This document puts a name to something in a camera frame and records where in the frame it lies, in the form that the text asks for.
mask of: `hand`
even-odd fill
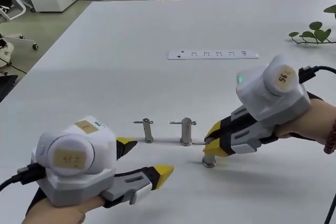
[[[289,133],[316,140],[325,144],[336,120],[336,107],[318,99],[311,99],[311,108],[302,116],[279,125],[275,134],[279,138],[290,137]]]
[[[79,206],[57,208],[48,199],[38,202],[27,214],[22,224],[79,224],[85,214],[104,205],[104,200],[97,196]]]

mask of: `bracelet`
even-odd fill
[[[332,129],[329,133],[326,144],[324,145],[324,152],[327,154],[331,154],[336,149],[336,120],[332,125]]]

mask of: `metal peg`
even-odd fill
[[[183,146],[189,146],[193,143],[191,138],[191,126],[196,125],[195,121],[191,121],[190,118],[184,118],[182,121],[171,121],[169,124],[181,124],[182,125],[182,136],[180,143]]]
[[[213,139],[208,138],[205,141],[205,144],[209,144],[211,143]],[[202,158],[202,164],[206,167],[206,168],[213,168],[216,165],[216,156],[212,155],[212,154],[206,154],[204,153],[204,157]]]
[[[145,142],[150,144],[153,143],[153,136],[151,130],[151,124],[153,121],[150,121],[148,118],[144,118],[142,121],[134,121],[133,123],[142,123],[143,130],[145,131]]]

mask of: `table surface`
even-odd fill
[[[291,31],[322,21],[336,0],[167,0],[92,3],[0,105],[0,180],[26,165],[44,131],[62,130],[86,115],[117,136],[143,137],[134,120],[154,121],[153,144],[140,142],[118,161],[118,171],[174,165],[162,187],[136,206],[97,209],[86,223],[204,224],[322,223],[335,193],[336,155],[294,138],[257,153],[218,158],[202,166],[202,146],[182,147],[181,129],[168,122],[197,121],[193,139],[240,106],[235,74],[285,54],[296,67],[336,67],[333,45],[295,45]],[[258,60],[168,61],[172,49],[251,49]],[[336,104],[329,73],[306,88]],[[4,223],[20,223],[36,184],[0,193]]]

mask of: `green leaf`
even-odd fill
[[[292,33],[289,34],[289,37],[295,37],[297,36],[299,33],[297,31],[293,31]]]
[[[329,37],[329,35],[331,34],[331,29],[329,28],[328,30],[326,30],[325,32],[324,32],[325,34],[327,34],[327,38]]]
[[[314,32],[314,35],[316,39],[320,42],[324,42],[328,37],[328,34],[326,34],[323,30],[316,30]]]
[[[325,13],[336,13],[336,5],[330,6],[324,10]]]
[[[302,38],[313,38],[315,39],[314,34],[311,31],[304,31],[302,35],[300,35]]]
[[[319,21],[313,22],[309,25],[312,30],[319,30],[322,27],[322,23]]]

